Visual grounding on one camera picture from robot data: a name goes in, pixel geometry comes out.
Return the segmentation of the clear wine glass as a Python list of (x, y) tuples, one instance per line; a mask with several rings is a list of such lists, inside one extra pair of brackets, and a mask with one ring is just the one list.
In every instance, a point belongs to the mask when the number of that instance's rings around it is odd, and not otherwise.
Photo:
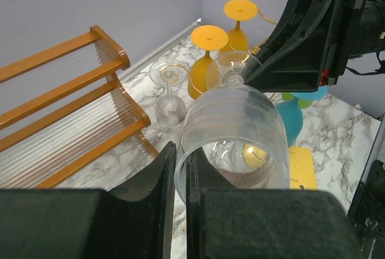
[[(289, 150), (283, 120), (273, 103), (259, 90), (245, 84), (247, 64), (259, 64), (255, 56), (223, 55), (211, 65), (217, 72), (207, 91), (186, 114), (177, 146), (174, 182), (186, 200), (186, 169), (194, 151), (202, 151), (209, 165), (240, 189), (287, 189)], [(246, 165), (246, 144), (268, 155), (261, 169)]]
[(186, 116), (185, 102), (173, 93), (172, 88), (183, 84), (187, 74), (185, 64), (177, 59), (162, 58), (150, 67), (149, 77), (152, 82), (166, 89), (166, 94), (158, 99), (155, 106), (157, 122), (166, 127), (178, 126)]

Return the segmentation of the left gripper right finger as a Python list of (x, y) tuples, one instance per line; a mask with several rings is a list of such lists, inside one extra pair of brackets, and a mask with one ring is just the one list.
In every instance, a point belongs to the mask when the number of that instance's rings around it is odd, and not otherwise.
[(186, 161), (188, 258), (360, 258), (329, 192), (238, 189), (198, 149)]

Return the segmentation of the blue plastic wine glass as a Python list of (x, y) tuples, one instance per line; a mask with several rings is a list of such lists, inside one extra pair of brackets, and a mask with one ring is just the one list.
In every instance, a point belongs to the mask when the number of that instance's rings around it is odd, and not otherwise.
[[(327, 86), (319, 87), (317, 91), (309, 92), (313, 101), (323, 98), (327, 93)], [(291, 147), (303, 128), (303, 109), (300, 109), (292, 102), (284, 102), (276, 105), (276, 108), (283, 120), (286, 130), (288, 147)]]

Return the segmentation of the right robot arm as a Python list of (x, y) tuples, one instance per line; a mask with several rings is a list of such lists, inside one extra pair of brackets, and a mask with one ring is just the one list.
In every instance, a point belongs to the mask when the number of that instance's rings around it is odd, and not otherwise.
[[(384, 75), (384, 0), (288, 0), (266, 42), (247, 63), (245, 84), (262, 92), (308, 92), (337, 83), (345, 69)], [(360, 73), (348, 60), (375, 53)], [(384, 258), (384, 159), (368, 159), (348, 211), (366, 258)]]

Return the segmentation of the green plastic wine glass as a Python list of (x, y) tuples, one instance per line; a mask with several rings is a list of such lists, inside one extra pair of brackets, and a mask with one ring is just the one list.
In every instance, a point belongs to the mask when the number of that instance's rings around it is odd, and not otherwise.
[(313, 99), (309, 93), (281, 93), (284, 102), (292, 102), (300, 109), (306, 109), (313, 103)]

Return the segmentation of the orange plastic wine glass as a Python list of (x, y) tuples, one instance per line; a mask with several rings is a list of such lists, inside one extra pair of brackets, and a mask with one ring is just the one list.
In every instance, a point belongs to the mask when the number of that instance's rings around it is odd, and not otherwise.
[(251, 20), (257, 15), (257, 12), (256, 4), (250, 0), (230, 0), (225, 4), (225, 15), (234, 20), (236, 25), (227, 33), (229, 41), (225, 47), (219, 50), (220, 55), (233, 50), (248, 52), (248, 38), (241, 29), (241, 22)]
[(220, 50), (229, 41), (226, 31), (214, 25), (202, 25), (191, 33), (192, 43), (205, 54), (199, 58), (190, 68), (188, 81), (188, 94), (196, 100), (201, 94), (207, 91), (206, 74), (213, 62), (210, 56), (211, 51)]

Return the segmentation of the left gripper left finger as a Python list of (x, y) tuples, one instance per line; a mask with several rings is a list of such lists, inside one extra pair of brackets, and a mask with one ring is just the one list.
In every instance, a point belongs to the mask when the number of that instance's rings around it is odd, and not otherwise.
[(169, 258), (176, 146), (103, 189), (3, 189), (2, 258)]

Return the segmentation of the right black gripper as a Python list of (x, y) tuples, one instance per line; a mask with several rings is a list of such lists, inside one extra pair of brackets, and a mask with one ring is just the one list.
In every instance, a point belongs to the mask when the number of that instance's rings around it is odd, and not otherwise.
[[(262, 92), (315, 91), (332, 61), (327, 85), (335, 85), (345, 70), (383, 75), (383, 51), (384, 0), (287, 0), (278, 24), (255, 55), (260, 63), (247, 64), (244, 80)], [(376, 55), (378, 69), (360, 73), (348, 67), (349, 59), (369, 53)]]

